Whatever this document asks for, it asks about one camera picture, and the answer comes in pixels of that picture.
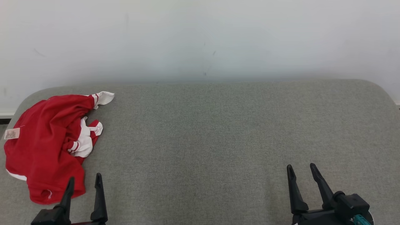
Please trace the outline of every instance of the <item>white trim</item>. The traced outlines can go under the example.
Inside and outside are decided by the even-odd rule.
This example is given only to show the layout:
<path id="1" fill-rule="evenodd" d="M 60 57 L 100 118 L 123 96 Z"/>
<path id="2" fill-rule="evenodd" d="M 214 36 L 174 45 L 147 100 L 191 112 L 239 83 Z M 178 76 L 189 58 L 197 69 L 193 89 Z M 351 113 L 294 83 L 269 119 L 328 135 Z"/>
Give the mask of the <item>white trim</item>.
<path id="1" fill-rule="evenodd" d="M 18 175 L 18 174 L 13 174 L 13 173 L 10 173 L 7 169 L 6 169 L 6 171 L 8 172 L 8 174 L 10 174 L 12 177 L 15 177 L 15 178 L 17 178 L 17 179 L 20 179 L 20 180 L 23 180 L 23 181 L 26 181 L 26 176 L 22 176 L 22 175 Z"/>
<path id="2" fill-rule="evenodd" d="M 50 192 L 49 197 L 47 197 L 48 199 L 51 199 L 51 196 L 53 195 L 53 192 L 51 192 L 49 189 L 47 189 Z"/>
<path id="3" fill-rule="evenodd" d="M 97 109 L 99 108 L 98 105 L 105 105 L 110 103 L 114 99 L 115 94 L 108 91 L 102 91 L 95 94 L 95 96 L 97 97 L 97 101 L 94 100 L 94 109 Z"/>
<path id="4" fill-rule="evenodd" d="M 0 119 L 12 119 L 15 112 L 0 112 Z"/>
<path id="5" fill-rule="evenodd" d="M 98 122 L 98 124 L 95 127 L 88 127 L 90 131 L 94 131 L 94 134 L 96 136 L 99 136 L 101 132 L 103 131 L 103 124 Z"/>
<path id="6" fill-rule="evenodd" d="M 80 120 L 80 134 L 76 142 L 74 142 L 74 148 L 72 151 L 69 151 L 70 154 L 74 157 L 79 156 L 82 158 L 86 158 L 93 149 L 93 141 L 90 137 L 90 128 L 86 126 L 87 117 L 83 117 Z"/>

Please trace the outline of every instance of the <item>care tag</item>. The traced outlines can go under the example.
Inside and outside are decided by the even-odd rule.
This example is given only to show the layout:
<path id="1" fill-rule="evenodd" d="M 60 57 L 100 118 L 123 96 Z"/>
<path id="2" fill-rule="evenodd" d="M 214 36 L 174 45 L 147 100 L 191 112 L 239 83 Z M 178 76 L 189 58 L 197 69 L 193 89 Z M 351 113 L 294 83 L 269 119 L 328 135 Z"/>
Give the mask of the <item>care tag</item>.
<path id="1" fill-rule="evenodd" d="M 4 139 L 17 139 L 20 137 L 20 128 L 8 129 L 4 134 Z"/>

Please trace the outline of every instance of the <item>gray cushion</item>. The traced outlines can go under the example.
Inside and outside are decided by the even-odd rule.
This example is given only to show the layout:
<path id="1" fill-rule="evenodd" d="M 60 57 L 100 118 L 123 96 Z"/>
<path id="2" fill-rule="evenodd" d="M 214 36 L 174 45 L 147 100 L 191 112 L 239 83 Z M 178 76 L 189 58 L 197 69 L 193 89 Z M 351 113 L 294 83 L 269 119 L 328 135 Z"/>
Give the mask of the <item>gray cushion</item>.
<path id="1" fill-rule="evenodd" d="M 116 94 L 89 114 L 104 130 L 83 163 L 87 193 L 71 221 L 88 221 L 103 176 L 108 225 L 291 224 L 286 165 L 310 209 L 322 200 L 315 163 L 332 190 L 358 193 L 378 224 L 398 222 L 400 112 L 362 80 L 137 84 L 50 88 L 54 95 Z M 7 174 L 0 153 L 0 223 L 29 224 L 42 208 Z"/>

